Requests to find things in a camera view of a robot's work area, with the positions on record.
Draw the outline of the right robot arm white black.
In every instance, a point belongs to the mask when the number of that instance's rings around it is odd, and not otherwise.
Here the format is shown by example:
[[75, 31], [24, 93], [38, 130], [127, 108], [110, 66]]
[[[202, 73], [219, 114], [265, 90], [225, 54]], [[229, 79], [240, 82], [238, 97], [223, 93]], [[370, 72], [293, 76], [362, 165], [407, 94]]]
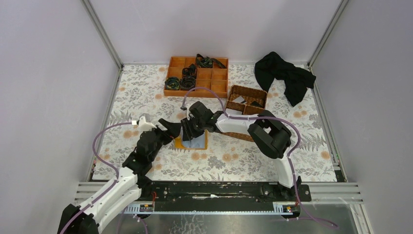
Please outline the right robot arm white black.
[[181, 109], [187, 113], [181, 121], [183, 140], [193, 140], [205, 131], [248, 135], [260, 152], [273, 160], [278, 183], [287, 189], [297, 186], [299, 177], [290, 158], [297, 148], [297, 145], [292, 145], [290, 129], [297, 129], [290, 122], [275, 117], [268, 110], [253, 115], [228, 114], [226, 111], [214, 113], [200, 101], [192, 105], [183, 104]]

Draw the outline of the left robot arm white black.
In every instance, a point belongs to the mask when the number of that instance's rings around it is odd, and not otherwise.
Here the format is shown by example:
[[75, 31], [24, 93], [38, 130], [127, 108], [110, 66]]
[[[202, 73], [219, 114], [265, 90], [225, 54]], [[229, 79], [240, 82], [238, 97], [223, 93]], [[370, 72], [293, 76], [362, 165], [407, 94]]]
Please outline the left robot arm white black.
[[68, 205], [62, 212], [58, 227], [59, 234], [99, 234], [130, 203], [141, 197], [145, 187], [150, 185], [146, 173], [160, 149], [180, 135], [181, 123], [159, 119], [164, 129], [149, 123], [144, 117], [132, 121], [131, 125], [141, 129], [141, 135], [134, 150], [115, 169], [111, 178], [91, 197], [75, 206]]

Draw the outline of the brown wicker basket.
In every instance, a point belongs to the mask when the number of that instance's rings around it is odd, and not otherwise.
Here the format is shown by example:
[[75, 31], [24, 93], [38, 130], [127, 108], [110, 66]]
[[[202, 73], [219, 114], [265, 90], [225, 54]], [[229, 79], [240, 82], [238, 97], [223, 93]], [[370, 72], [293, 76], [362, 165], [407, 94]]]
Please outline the brown wicker basket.
[[[261, 112], [264, 111], [266, 107], [266, 101], [267, 101], [267, 91], [260, 90], [260, 89], [254, 89], [254, 88], [249, 88], [245, 86], [240, 86], [240, 85], [233, 85], [230, 89], [227, 102], [225, 105], [225, 111], [228, 114], [234, 114], [234, 115], [253, 115], [253, 114], [260, 114]], [[247, 103], [246, 104], [240, 104], [233, 102], [232, 100], [242, 96]], [[258, 108], [251, 106], [251, 103], [253, 101], [258, 102], [261, 104], [264, 109]]]

